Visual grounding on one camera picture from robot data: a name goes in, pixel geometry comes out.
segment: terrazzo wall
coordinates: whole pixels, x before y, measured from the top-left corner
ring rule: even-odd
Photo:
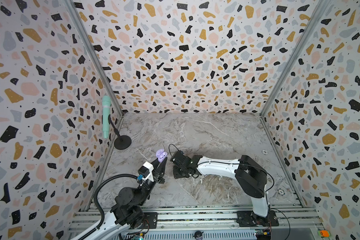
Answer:
[[[124,112],[261,111],[314,0],[74,1]]]
[[[109,148],[104,94],[58,0],[0,1],[1,240],[67,236]]]
[[[326,10],[265,120],[331,239],[360,239],[360,0]]]

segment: corrugated black hose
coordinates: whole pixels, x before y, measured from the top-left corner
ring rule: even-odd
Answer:
[[[101,188],[106,185],[107,183],[109,183],[110,181],[112,180],[115,180],[117,178],[120,178],[120,177],[130,177],[130,178],[133,178],[133,179],[137,179],[137,176],[135,175],[132,175],[132,174],[119,174],[119,175],[115,175],[115,176],[112,176],[110,178],[108,178],[107,180],[103,181],[95,190],[95,194],[93,195],[93,201],[97,207],[97,209],[99,210],[100,212],[100,215],[101,215],[101,219],[100,219],[100,222],[99,224],[96,226],[97,229],[100,229],[101,225],[103,224],[104,222],[104,218],[105,218],[105,214],[104,214],[104,210],[102,209],[101,205],[99,204],[99,200],[97,199],[97,195],[99,194]],[[86,237],[88,237],[89,235],[91,235],[92,233],[94,233],[96,231],[96,228],[93,228],[91,231],[87,232],[84,236],[82,236],[81,238],[79,238],[79,240],[83,240],[85,239]]]

